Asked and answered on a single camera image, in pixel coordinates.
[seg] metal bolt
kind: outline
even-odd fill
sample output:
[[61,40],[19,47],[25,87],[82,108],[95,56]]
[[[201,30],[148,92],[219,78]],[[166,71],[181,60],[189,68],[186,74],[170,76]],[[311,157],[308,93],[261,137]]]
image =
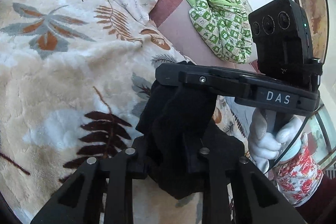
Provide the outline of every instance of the metal bolt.
[[239,161],[242,163],[242,164],[247,164],[249,162],[249,159],[246,158],[246,157],[240,157],[239,158]]
[[199,152],[200,152],[202,155],[207,155],[207,154],[209,154],[210,149],[207,148],[207,147],[202,147],[202,148],[199,150]]
[[90,157],[86,160],[88,164],[95,164],[97,162],[97,159],[95,157]]
[[202,84],[204,84],[204,83],[207,81],[207,79],[206,79],[204,76],[201,76],[201,77],[199,78],[199,81],[200,81]]
[[134,148],[127,148],[127,149],[125,150],[125,153],[126,153],[127,155],[133,155],[133,154],[135,153],[135,149],[134,149]]

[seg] floral sleeve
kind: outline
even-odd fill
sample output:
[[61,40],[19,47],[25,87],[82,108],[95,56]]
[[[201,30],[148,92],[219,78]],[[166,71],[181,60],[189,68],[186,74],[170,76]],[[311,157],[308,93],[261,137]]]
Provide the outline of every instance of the floral sleeve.
[[311,198],[323,177],[320,166],[310,156],[306,134],[303,134],[299,153],[273,170],[280,190],[294,207],[303,205]]

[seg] white glove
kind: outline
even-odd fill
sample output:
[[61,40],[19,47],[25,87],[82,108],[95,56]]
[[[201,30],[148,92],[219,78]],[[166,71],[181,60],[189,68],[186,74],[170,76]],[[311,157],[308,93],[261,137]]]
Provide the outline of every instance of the white glove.
[[[276,137],[273,134],[266,132],[267,122],[256,108],[253,112],[252,122],[250,125],[250,134],[248,136],[248,146],[251,157],[256,162],[257,167],[261,172],[266,173],[269,169],[268,160],[274,160],[279,156],[279,152],[285,148],[293,140],[302,125],[299,117],[293,116],[288,124],[283,126]],[[300,137],[296,140],[294,145],[282,158],[282,161],[293,158],[300,150]]]

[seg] painting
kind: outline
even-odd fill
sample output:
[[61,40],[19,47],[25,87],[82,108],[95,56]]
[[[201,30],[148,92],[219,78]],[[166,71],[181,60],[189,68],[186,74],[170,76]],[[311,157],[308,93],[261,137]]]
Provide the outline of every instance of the painting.
[[306,11],[313,53],[324,63],[329,38],[329,11],[327,0],[295,0]]

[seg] white lettering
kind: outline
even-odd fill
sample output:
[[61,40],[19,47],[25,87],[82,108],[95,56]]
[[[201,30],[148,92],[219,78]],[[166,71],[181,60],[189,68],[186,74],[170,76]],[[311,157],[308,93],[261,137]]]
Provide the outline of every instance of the white lettering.
[[279,101],[279,103],[281,103],[281,93],[279,93],[278,97],[276,98],[275,101]]
[[288,104],[288,103],[289,103],[289,98],[290,98],[290,96],[287,95],[286,98],[285,98],[286,100],[284,101],[285,104]]
[[267,94],[266,100],[270,101],[270,100],[272,100],[272,98],[273,98],[273,92],[269,91],[268,94]]

